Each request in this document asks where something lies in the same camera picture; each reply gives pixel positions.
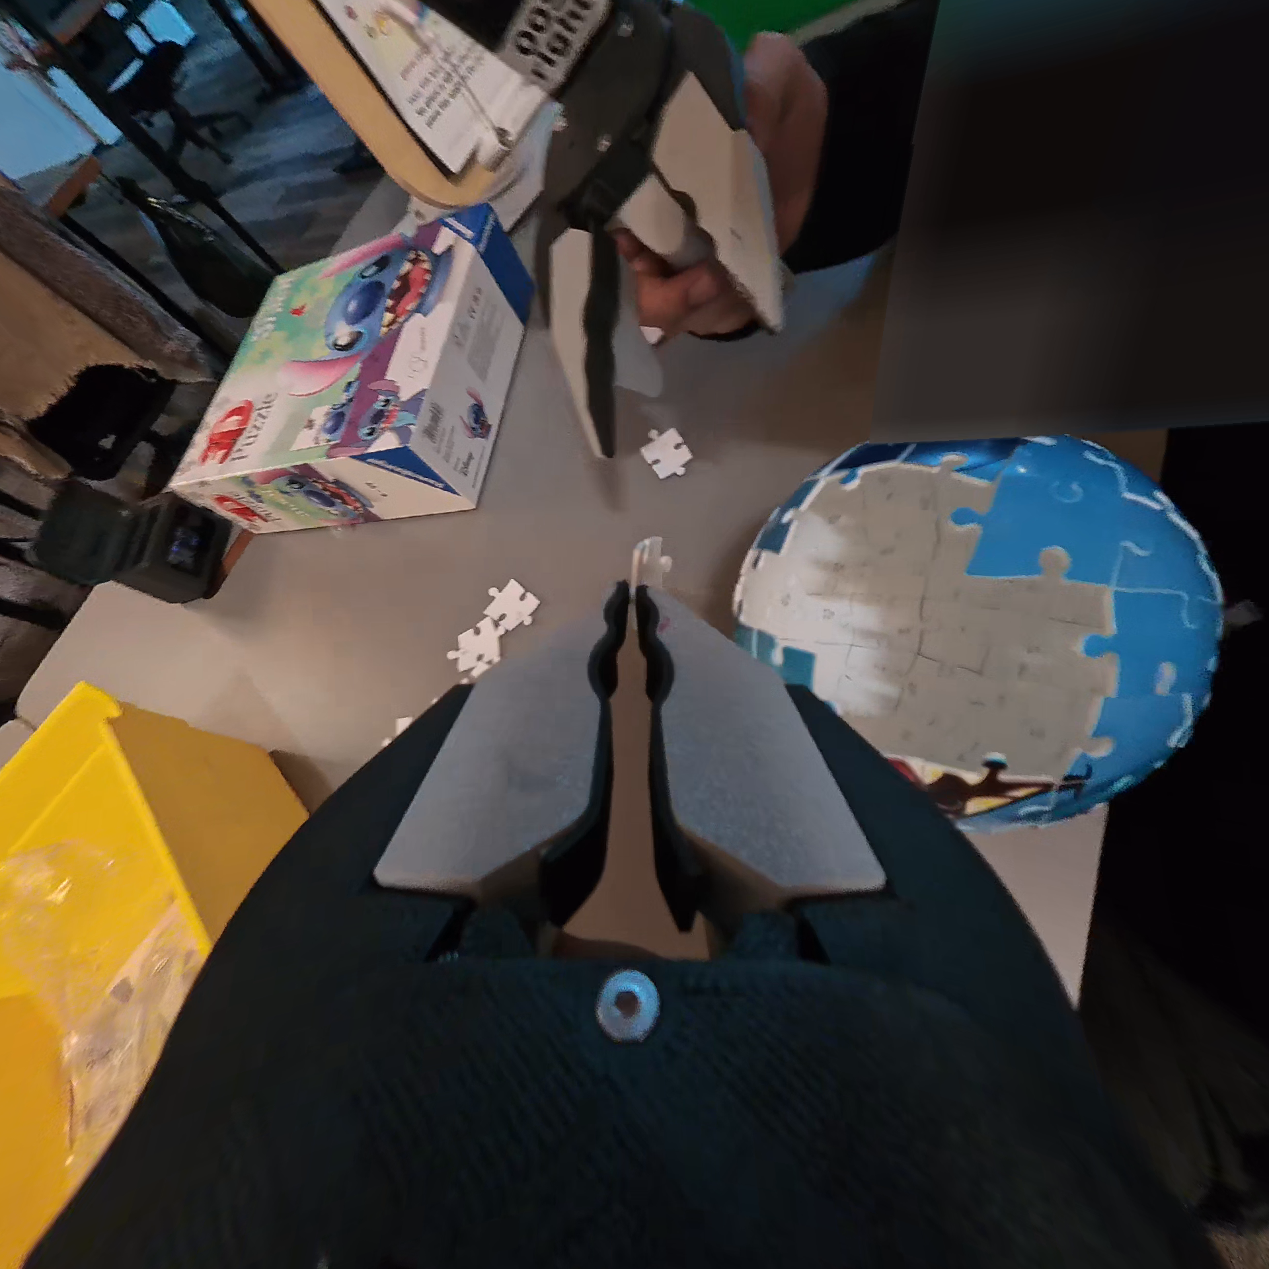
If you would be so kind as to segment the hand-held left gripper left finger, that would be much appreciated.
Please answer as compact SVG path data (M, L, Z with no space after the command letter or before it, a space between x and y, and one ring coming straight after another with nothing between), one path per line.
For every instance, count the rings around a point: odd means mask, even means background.
M619 581L599 614L477 682L375 867L380 885L567 926L608 859L629 611Z

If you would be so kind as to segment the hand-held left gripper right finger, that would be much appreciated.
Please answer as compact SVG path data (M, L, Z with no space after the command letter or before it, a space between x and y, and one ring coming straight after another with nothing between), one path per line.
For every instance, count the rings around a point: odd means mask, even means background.
M670 593L635 590L656 876L680 930L880 894L886 873L782 676Z

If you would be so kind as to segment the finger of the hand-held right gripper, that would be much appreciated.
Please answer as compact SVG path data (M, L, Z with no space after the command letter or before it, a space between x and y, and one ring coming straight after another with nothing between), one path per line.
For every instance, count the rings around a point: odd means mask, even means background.
M783 329L786 267L767 161L697 74L685 74L661 110L647 161L614 226L679 272L720 264L759 323Z
M628 262L608 229L569 228L549 252L549 327L582 430L599 457L617 447L619 388L655 398L662 367L646 336Z

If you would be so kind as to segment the blue puzzle ball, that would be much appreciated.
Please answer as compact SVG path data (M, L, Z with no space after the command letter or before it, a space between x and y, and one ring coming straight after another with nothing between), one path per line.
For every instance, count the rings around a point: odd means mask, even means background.
M1070 435L869 442L758 534L735 639L964 830L1146 781L1212 699L1226 602L1156 480Z

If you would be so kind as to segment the person's right forearm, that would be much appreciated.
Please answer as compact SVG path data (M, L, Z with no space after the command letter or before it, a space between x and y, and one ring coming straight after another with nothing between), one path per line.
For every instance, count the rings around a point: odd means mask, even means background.
M785 252L794 275L895 238L906 201L937 1L907 1L810 40L829 119L809 213Z

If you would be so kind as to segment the colourful puzzle box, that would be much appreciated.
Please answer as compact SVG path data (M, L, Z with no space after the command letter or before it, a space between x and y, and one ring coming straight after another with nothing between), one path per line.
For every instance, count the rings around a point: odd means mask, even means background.
M534 293L487 204L279 276L168 491L253 534L477 509Z

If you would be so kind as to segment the person's right hand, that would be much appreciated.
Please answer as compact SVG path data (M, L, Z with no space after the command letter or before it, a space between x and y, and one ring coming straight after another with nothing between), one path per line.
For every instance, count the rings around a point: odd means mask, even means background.
M810 211L829 127L830 98L804 51L786 34L759 33L744 54L750 133L767 161L780 252ZM721 338L750 326L755 309L711 261L676 270L628 229L612 229L637 284L640 324L662 340Z

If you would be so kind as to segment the white instruction sheet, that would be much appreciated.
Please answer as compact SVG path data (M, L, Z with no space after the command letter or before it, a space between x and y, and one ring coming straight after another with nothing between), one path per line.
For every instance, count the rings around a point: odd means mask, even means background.
M452 178L498 169L548 96L458 25L416 1L321 1L359 63Z

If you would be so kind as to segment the green panel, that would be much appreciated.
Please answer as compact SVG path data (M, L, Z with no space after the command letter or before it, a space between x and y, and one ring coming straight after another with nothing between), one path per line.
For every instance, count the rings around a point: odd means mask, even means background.
M847 27L900 1L688 1L708 13L736 51L744 52L756 34L774 33L809 39Z

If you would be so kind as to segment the wooden instruction board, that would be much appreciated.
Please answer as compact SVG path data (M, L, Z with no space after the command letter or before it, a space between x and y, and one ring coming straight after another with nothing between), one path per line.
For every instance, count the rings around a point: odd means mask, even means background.
M548 152L563 120L560 102L546 95L548 108L498 169L475 164L466 175L452 178L375 87L319 3L257 1L253 6L267 31L309 72L359 140L409 194L418 220L428 223L487 204L504 228L514 229L545 191Z

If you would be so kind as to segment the clear plastic bag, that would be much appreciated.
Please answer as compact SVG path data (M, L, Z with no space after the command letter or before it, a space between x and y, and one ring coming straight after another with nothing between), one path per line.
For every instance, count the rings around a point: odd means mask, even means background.
M78 1182L134 1110L209 942L173 880L88 843L14 853L2 895L4 953L55 1025Z

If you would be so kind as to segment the small black device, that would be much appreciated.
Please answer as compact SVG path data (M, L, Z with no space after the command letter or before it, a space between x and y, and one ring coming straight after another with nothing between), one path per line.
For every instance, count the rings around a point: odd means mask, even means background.
M66 480L26 554L63 581L118 583L170 604L212 593L232 525L174 494L126 501L84 480Z

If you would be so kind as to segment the person's dark clothed torso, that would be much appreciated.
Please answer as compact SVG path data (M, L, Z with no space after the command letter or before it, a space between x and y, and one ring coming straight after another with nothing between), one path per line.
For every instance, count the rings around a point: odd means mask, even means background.
M1110 805L1081 1015L1223 1264L1267 1266L1267 423L1173 430L1162 485L1224 584L1224 634L1191 740Z

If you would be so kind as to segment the black office chair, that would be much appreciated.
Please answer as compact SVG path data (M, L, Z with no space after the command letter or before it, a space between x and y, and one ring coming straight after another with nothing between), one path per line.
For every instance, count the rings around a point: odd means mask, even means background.
M224 130L238 134L251 130L251 119L241 108L196 111L182 99L186 78L186 45L161 39L134 4L106 3L84 28L102 49L97 74L105 78L111 101L129 117L150 127L156 117L170 120L167 155L173 161L194 146L233 164Z

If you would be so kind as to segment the brown upholstered bench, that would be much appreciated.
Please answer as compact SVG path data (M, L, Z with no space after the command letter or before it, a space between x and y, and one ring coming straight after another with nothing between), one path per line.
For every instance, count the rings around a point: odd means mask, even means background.
M4 424L106 480L214 371L194 332L2 178Z

